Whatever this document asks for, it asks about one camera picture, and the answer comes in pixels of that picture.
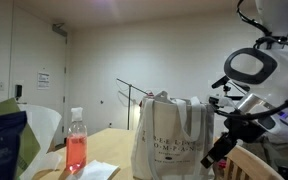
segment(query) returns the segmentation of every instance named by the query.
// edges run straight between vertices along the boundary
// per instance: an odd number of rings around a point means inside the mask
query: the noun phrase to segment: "chair backrest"
[[[279,180],[283,178],[260,158],[237,145],[227,155],[224,179]]]

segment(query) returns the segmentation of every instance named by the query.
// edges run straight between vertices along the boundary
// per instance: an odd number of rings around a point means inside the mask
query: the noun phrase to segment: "wall sign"
[[[50,74],[45,72],[37,73],[37,89],[50,89]]]

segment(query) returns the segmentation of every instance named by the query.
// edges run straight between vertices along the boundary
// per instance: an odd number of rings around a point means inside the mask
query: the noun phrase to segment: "white paper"
[[[66,180],[106,180],[117,168],[118,166],[94,160],[77,174],[69,175]]]
[[[37,89],[50,88],[50,74],[45,72],[37,73]]]
[[[56,111],[41,106],[23,104],[18,106],[21,111],[26,111],[27,123],[41,147],[34,160],[20,176],[21,180],[26,180],[32,179],[41,169],[55,170],[57,168],[62,156],[57,153],[47,153],[47,151],[62,117]]]

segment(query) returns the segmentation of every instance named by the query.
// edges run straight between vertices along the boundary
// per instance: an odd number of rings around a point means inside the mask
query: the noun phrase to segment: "green package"
[[[20,111],[14,98],[0,103],[0,116]],[[27,169],[40,149],[40,144],[27,123],[21,135],[16,177],[19,177]]]

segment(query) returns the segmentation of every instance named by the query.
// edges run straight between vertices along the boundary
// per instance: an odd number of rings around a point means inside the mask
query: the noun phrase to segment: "white tote bag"
[[[213,146],[209,105],[170,99],[165,91],[144,97],[131,163],[133,176],[154,180],[212,179],[200,161]]]

